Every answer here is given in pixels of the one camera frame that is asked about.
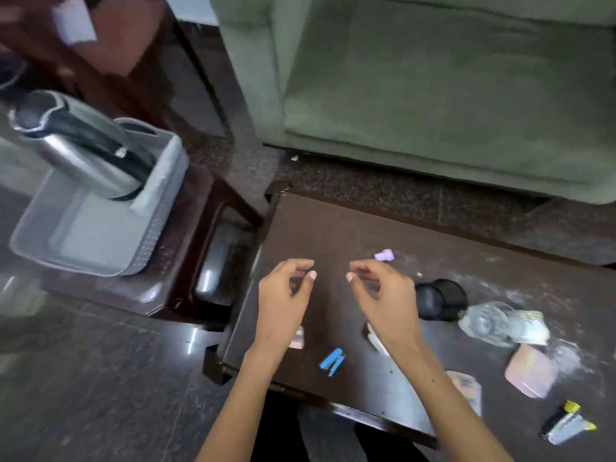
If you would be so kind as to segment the person's right hand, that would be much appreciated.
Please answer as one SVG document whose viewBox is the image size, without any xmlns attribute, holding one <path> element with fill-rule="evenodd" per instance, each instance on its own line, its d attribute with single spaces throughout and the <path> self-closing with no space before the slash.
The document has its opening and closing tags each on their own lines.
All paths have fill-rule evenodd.
<svg viewBox="0 0 616 462">
<path fill-rule="evenodd" d="M 390 356 L 397 364 L 416 357 L 425 348 L 416 307 L 415 284 L 389 264 L 374 259 L 352 261 L 372 295 L 372 305 L 359 305 Z"/>
</svg>

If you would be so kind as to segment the person's left hand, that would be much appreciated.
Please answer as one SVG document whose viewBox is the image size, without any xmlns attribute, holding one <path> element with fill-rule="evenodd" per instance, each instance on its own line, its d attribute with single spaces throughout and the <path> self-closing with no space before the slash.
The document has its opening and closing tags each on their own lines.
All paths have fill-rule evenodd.
<svg viewBox="0 0 616 462">
<path fill-rule="evenodd" d="M 272 358 L 288 349 L 306 311 L 295 304 L 295 293 L 313 266 L 312 259 L 287 259 L 259 281 L 255 354 Z"/>
</svg>

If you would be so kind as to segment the person's right forearm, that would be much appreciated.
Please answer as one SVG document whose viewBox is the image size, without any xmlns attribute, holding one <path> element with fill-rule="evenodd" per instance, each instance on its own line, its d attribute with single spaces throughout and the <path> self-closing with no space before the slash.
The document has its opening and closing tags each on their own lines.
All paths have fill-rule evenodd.
<svg viewBox="0 0 616 462">
<path fill-rule="evenodd" d="M 394 341 L 389 354 L 419 397 L 450 462 L 514 462 L 423 342 Z"/>
</svg>

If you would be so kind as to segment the person's left forearm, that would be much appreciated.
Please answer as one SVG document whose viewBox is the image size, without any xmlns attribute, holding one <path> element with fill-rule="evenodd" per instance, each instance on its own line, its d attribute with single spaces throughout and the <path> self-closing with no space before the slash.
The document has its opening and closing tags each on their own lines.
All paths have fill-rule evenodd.
<svg viewBox="0 0 616 462">
<path fill-rule="evenodd" d="M 267 391 L 286 347 L 255 342 L 195 462 L 250 462 Z"/>
</svg>

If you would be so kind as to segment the blue stapler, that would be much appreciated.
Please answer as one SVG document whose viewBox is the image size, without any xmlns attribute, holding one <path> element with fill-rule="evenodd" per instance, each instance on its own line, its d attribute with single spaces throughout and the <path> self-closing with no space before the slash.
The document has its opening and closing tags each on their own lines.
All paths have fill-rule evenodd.
<svg viewBox="0 0 616 462">
<path fill-rule="evenodd" d="M 319 364 L 319 368 L 327 371 L 328 377 L 332 377 L 343 363 L 345 357 L 343 349 L 336 348 Z"/>
</svg>

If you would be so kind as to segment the dark wooden side table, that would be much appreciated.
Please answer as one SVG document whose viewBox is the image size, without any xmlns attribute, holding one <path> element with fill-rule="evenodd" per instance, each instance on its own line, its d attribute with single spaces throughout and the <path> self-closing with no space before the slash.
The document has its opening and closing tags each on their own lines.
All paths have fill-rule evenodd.
<svg viewBox="0 0 616 462">
<path fill-rule="evenodd" d="M 190 164 L 142 271 L 104 278 L 47 269 L 41 288 L 139 317 L 192 323 L 221 332 L 231 308 L 197 300 L 194 290 L 225 209 L 233 209 L 254 228 L 263 223 L 262 216 L 222 177 L 205 166 Z"/>
</svg>

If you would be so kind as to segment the crushed clear plastic bottle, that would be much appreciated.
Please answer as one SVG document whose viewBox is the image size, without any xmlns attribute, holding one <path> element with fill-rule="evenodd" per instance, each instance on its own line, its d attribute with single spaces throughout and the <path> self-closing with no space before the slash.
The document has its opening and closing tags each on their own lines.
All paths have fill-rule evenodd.
<svg viewBox="0 0 616 462">
<path fill-rule="evenodd" d="M 471 338 L 504 348 L 515 344 L 547 346 L 551 337 L 543 313 L 515 309 L 502 302 L 468 307 L 458 326 Z"/>
</svg>

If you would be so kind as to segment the pale printed packet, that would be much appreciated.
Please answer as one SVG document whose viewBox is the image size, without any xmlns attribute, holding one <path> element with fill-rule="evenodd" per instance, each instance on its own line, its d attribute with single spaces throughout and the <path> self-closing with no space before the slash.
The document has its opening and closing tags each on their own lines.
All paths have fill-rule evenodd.
<svg viewBox="0 0 616 462">
<path fill-rule="evenodd" d="M 464 395 L 473 411 L 482 417 L 482 387 L 474 377 L 462 372 L 447 370 L 446 374 L 454 383 L 455 387 Z"/>
</svg>

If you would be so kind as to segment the person's dark trousers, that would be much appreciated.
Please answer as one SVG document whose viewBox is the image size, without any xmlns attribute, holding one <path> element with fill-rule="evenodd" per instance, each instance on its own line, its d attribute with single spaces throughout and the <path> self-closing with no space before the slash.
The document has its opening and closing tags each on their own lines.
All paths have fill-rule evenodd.
<svg viewBox="0 0 616 462">
<path fill-rule="evenodd" d="M 429 462 L 406 437 L 268 391 L 250 462 Z"/>
</svg>

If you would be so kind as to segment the pink square box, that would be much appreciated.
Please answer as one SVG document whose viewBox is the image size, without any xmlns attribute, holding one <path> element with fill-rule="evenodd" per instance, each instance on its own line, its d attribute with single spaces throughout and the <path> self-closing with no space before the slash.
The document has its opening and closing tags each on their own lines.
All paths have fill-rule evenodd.
<svg viewBox="0 0 616 462">
<path fill-rule="evenodd" d="M 505 379 L 525 396 L 545 398 L 559 373 L 558 364 L 528 344 L 520 344 L 504 371 Z"/>
</svg>

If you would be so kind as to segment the green fabric sofa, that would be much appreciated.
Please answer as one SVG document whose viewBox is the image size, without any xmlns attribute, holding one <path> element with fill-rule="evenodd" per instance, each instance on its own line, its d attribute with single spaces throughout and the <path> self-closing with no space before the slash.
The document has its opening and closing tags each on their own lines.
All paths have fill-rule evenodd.
<svg viewBox="0 0 616 462">
<path fill-rule="evenodd" d="M 258 137 L 616 201 L 616 0 L 211 0 Z"/>
</svg>

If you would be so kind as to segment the grey plastic basket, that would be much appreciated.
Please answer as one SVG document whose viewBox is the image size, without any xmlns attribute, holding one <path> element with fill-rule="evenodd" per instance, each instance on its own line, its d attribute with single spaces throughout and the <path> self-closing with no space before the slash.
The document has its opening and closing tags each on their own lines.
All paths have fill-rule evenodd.
<svg viewBox="0 0 616 462">
<path fill-rule="evenodd" d="M 116 119 L 162 159 L 158 183 L 146 185 L 147 202 L 106 200 L 51 169 L 11 237 L 9 248 L 50 269 L 97 277 L 134 275 L 149 262 L 179 195 L 189 158 L 178 134 L 142 121 Z"/>
</svg>

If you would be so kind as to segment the silver tube with yellow cap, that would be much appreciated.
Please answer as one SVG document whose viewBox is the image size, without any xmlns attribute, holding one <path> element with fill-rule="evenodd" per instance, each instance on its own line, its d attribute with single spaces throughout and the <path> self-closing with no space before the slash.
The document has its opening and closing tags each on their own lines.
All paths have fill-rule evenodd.
<svg viewBox="0 0 616 462">
<path fill-rule="evenodd" d="M 585 432 L 597 430 L 597 426 L 580 414 L 581 406 L 571 400 L 555 412 L 540 429 L 539 436 L 558 446 Z"/>
</svg>

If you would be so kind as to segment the steel electric kettle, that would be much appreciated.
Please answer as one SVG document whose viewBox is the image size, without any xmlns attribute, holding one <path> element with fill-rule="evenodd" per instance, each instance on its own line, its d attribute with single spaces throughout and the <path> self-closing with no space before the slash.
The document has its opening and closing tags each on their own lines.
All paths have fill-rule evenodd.
<svg viewBox="0 0 616 462">
<path fill-rule="evenodd" d="M 7 116 L 43 160 L 106 200 L 135 199 L 157 163 L 119 123 L 54 90 L 23 93 Z"/>
</svg>

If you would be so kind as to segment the white paper card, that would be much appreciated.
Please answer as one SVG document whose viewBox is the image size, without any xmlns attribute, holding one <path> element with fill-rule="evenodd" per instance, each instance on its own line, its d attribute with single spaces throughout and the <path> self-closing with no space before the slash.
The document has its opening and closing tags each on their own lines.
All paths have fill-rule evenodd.
<svg viewBox="0 0 616 462">
<path fill-rule="evenodd" d="M 97 33 L 85 0 L 64 0 L 51 9 L 56 30 L 67 46 L 97 41 Z"/>
</svg>

